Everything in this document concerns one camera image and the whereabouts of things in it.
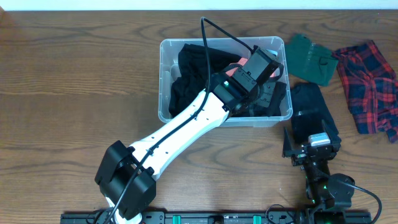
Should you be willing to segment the clear plastic storage container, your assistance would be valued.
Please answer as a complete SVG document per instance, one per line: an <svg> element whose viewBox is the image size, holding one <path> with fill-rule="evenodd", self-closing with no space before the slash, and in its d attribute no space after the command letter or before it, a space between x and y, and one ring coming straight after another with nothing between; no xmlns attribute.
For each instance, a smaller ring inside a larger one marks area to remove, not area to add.
<svg viewBox="0 0 398 224"><path fill-rule="evenodd" d="M267 49L276 54L283 62L286 61L284 41L278 36L241 37L240 40L250 47L257 45L262 49ZM247 48L230 38L209 38L207 42L208 46L213 49L222 50L245 58L250 56ZM158 117L163 123L168 123L172 120L172 115L169 113L171 86L181 76L178 67L178 53L185 44L202 46L203 41L201 39L165 39L160 43ZM287 65L284 65L284 73L279 78L279 81L287 85L286 96L280 103L280 116L232 117L227 119L222 124L222 127L266 128L272 127L281 121L289 120L293 115L293 108Z"/></svg>

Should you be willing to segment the dark green folded garment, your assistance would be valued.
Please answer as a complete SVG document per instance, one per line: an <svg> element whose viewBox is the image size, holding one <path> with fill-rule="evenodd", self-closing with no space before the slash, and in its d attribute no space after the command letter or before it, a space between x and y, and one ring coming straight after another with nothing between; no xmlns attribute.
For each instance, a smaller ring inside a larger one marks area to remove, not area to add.
<svg viewBox="0 0 398 224"><path fill-rule="evenodd" d="M328 86L338 60L331 50L302 34L294 35L285 46L289 73L310 83Z"/></svg>

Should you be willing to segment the small black garment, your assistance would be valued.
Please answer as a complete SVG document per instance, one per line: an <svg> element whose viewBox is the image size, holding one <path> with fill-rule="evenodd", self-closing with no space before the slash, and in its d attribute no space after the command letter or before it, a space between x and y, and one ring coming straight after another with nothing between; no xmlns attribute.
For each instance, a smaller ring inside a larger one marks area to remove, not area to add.
<svg viewBox="0 0 398 224"><path fill-rule="evenodd" d="M286 96L286 86L287 85L283 82L276 82L271 102L268 107L262 107L259 105L250 105L248 109L244 110L238 116L241 117L281 116L280 104L281 101Z"/></svg>

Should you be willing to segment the red navy plaid shirt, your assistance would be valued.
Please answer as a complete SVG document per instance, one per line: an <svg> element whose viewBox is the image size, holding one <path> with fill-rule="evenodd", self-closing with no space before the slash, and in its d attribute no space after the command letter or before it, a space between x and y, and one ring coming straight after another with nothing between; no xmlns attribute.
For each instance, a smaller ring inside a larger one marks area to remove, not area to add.
<svg viewBox="0 0 398 224"><path fill-rule="evenodd" d="M374 41L332 52L349 112L360 134L397 142L397 75Z"/></svg>

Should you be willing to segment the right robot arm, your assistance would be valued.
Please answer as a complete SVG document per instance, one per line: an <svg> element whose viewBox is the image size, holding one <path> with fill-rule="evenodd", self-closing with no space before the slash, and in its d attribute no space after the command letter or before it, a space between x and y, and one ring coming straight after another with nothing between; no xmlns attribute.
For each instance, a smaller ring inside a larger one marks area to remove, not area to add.
<svg viewBox="0 0 398 224"><path fill-rule="evenodd" d="M322 121L323 131L308 137L308 143L294 146L284 128L282 156L305 171L306 194L313 203L297 212L295 223L345 223L345 210L351 207L354 180L344 174L330 174L328 162L341 147L341 139Z"/></svg>

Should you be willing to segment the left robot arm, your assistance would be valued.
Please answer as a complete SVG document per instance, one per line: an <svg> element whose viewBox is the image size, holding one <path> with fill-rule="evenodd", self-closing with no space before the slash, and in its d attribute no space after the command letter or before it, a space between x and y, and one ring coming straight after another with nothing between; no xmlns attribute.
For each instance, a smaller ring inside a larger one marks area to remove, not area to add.
<svg viewBox="0 0 398 224"><path fill-rule="evenodd" d="M256 47L244 65L208 73L207 87L180 114L150 136L126 147L107 148L95 182L110 204L105 223L138 217L156 196L156 182L167 166L202 135L223 124L234 110L259 97L260 87L277 80L284 66L268 50Z"/></svg>

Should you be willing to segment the black folded garment right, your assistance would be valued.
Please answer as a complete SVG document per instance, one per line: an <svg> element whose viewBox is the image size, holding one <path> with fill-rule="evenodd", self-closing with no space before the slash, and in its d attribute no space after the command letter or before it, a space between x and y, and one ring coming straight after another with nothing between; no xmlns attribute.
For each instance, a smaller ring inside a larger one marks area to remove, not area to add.
<svg viewBox="0 0 398 224"><path fill-rule="evenodd" d="M339 134L317 84L298 83L290 95L293 107L291 124L296 144L307 142L310 135L322 133L322 120L335 134Z"/></svg>

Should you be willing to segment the large black garment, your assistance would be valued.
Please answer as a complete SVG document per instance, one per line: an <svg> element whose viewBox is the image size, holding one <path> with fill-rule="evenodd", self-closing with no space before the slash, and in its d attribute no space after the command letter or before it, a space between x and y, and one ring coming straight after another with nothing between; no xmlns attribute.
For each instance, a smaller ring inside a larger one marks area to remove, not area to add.
<svg viewBox="0 0 398 224"><path fill-rule="evenodd" d="M208 75L221 72L241 56L222 50L208 49L210 67L207 67L205 48L200 45L185 44L178 53L178 68L181 77L171 87L169 113L175 117L181 113L206 87Z"/></svg>

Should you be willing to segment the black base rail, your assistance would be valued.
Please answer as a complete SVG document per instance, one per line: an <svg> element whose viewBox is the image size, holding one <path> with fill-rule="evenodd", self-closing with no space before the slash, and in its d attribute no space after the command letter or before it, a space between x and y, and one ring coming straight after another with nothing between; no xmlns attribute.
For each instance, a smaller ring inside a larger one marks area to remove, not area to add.
<svg viewBox="0 0 398 224"><path fill-rule="evenodd" d="M61 224L104 223L104 212L64 213L60 216ZM145 224L266 224L266 223L310 223L305 215L295 212L271 210L264 213L170 213L144 212L139 223ZM371 223L368 212L327 213L314 214L313 223Z"/></svg>

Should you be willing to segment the pink garment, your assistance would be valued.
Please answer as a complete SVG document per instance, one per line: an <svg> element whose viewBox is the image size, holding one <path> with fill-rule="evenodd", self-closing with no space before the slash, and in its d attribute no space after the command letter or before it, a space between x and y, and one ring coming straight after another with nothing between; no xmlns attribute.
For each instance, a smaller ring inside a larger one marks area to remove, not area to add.
<svg viewBox="0 0 398 224"><path fill-rule="evenodd" d="M277 52L274 50L269 50L267 49L272 55L277 56ZM238 69L241 68L246 62L248 61L247 58L241 58L239 59L238 62L236 63L231 63L229 64L226 68L223 69L223 72L225 72L229 77L231 77L233 75L233 73ZM270 78L274 78L276 77L276 71L272 73L272 75L270 76Z"/></svg>

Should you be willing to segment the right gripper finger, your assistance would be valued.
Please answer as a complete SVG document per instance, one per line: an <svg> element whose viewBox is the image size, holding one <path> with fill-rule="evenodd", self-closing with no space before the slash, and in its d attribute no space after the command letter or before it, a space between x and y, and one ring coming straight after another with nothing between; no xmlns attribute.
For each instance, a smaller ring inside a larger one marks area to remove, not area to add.
<svg viewBox="0 0 398 224"><path fill-rule="evenodd" d="M282 157L292 157L294 151L292 143L292 135L289 130L284 127L284 143L282 148Z"/></svg>
<svg viewBox="0 0 398 224"><path fill-rule="evenodd" d="M322 127L324 132L327 134L330 144L331 145L340 145L341 144L341 138L336 134L325 122L325 120L322 120Z"/></svg>

